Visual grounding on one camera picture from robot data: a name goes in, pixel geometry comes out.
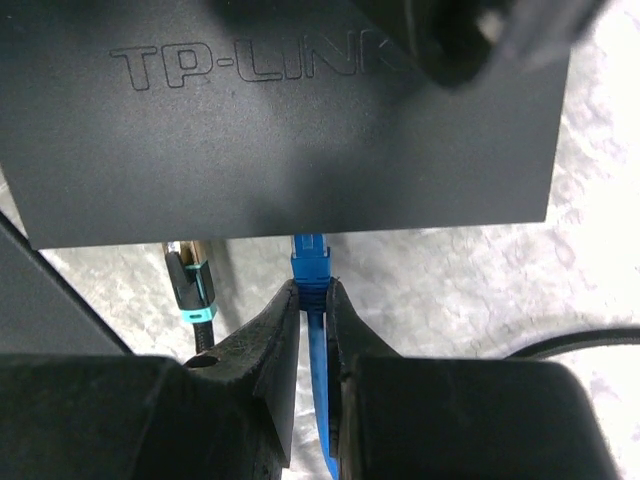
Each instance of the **black plastic mount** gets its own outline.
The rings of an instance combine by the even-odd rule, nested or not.
[[[131,353],[0,213],[0,353]]]
[[[327,296],[330,449],[341,480],[614,480],[584,390],[559,364],[402,358]]]
[[[279,479],[291,455],[299,319],[287,282],[186,367],[0,356],[2,478]]]

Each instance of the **cable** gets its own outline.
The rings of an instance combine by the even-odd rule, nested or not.
[[[594,347],[640,345],[640,327],[605,328],[570,333],[529,345],[507,358],[544,359]]]
[[[309,324],[309,363],[313,406],[322,455],[331,477],[338,480],[338,462],[329,454],[329,379],[324,312],[331,281],[331,249],[325,235],[294,235],[291,268],[298,286],[300,310],[307,312]]]
[[[204,247],[200,242],[170,242],[163,245],[163,250],[182,319],[193,325],[196,353],[210,350],[215,345],[213,319],[217,307]]]
[[[325,345],[324,317],[322,313],[307,313],[309,324],[309,363],[311,364],[311,389],[316,424],[320,436],[322,455],[329,473],[338,479],[338,462],[329,455],[329,385],[327,376],[327,348]]]
[[[213,338],[213,322],[194,323],[193,336],[196,340],[196,353],[211,350],[216,344]]]

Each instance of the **cable connector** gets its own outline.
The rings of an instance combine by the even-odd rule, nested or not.
[[[291,247],[291,267],[300,294],[300,310],[324,312],[331,282],[331,249],[326,236],[294,235]]]
[[[209,262],[199,242],[170,242],[163,245],[171,286],[187,323],[213,320],[217,313],[216,293]]]

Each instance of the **gray floor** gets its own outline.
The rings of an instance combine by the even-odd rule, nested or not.
[[[407,355],[495,357],[554,334],[640,323],[638,51],[640,2],[613,1],[573,57],[546,223],[331,237],[334,273],[392,346]],[[0,208],[20,223],[2,177]],[[289,277],[290,243],[244,239],[211,249],[222,338]],[[45,255],[136,352],[191,356],[159,246]],[[302,338],[294,459],[284,477],[328,478]],[[562,359],[590,392],[625,479],[640,479],[640,392],[628,368],[638,360],[633,348]]]

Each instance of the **tp-link logo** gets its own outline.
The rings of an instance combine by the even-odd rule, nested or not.
[[[276,42],[237,39],[228,50],[228,55],[215,56],[206,43],[190,42],[119,48],[109,55],[126,65],[131,86],[138,91],[148,90],[160,81],[170,88],[181,88],[189,77],[206,76],[214,69],[235,68],[245,82],[274,82],[313,78],[322,65],[345,76],[410,68],[402,52],[373,30],[347,32],[337,44],[319,34]],[[156,59],[162,61],[164,79],[149,76],[149,62]]]

